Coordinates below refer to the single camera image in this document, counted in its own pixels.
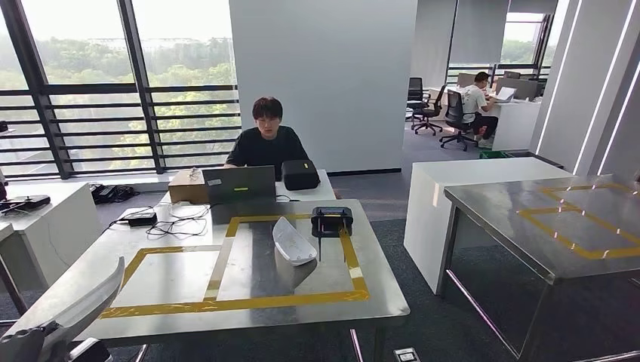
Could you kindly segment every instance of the cardboard box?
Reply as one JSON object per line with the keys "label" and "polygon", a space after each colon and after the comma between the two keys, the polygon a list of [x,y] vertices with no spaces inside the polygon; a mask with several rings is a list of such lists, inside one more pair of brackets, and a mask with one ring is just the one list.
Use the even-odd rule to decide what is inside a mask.
{"label": "cardboard box", "polygon": [[201,170],[180,171],[169,183],[171,202],[188,201],[192,204],[208,204],[205,178]]}

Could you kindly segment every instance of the railing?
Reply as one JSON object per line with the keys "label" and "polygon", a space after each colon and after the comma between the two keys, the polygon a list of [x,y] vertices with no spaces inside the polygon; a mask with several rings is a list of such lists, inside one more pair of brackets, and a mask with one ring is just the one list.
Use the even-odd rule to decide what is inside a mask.
{"label": "railing", "polygon": [[447,71],[447,85],[455,85],[459,73],[486,72],[489,74],[489,84],[504,75],[506,70],[521,73],[526,78],[548,78],[550,66],[542,66],[538,72],[536,64],[486,64],[481,66],[450,66]]}
{"label": "railing", "polygon": [[[234,84],[144,92],[135,84],[41,89],[35,96],[29,90],[0,90],[0,120],[10,128],[0,133],[0,167],[8,179],[216,167],[241,130]],[[140,101],[141,94],[149,96]],[[169,94],[174,96],[166,100]],[[51,101],[38,109],[33,100],[43,96]],[[108,102],[83,102],[92,97]]]}

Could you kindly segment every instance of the black case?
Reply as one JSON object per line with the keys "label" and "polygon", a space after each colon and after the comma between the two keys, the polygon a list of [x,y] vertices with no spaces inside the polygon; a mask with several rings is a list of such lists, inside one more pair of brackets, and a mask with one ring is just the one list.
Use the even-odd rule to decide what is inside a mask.
{"label": "black case", "polygon": [[282,162],[282,181],[287,190],[315,189],[320,184],[318,171],[309,160]]}

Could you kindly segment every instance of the gray laptop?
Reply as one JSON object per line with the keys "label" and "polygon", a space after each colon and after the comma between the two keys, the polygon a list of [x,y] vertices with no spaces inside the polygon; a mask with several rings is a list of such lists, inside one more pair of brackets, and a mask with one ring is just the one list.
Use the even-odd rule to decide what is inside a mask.
{"label": "gray laptop", "polygon": [[275,201],[273,166],[215,168],[202,176],[211,205]]}

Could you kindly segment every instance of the roller shade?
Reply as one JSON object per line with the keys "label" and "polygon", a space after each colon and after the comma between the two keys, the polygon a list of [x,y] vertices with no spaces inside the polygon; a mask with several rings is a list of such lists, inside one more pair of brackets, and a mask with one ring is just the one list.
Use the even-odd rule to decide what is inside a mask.
{"label": "roller shade", "polygon": [[508,9],[509,0],[459,0],[449,63],[499,63]]}
{"label": "roller shade", "polygon": [[510,13],[553,14],[558,0],[511,0]]}

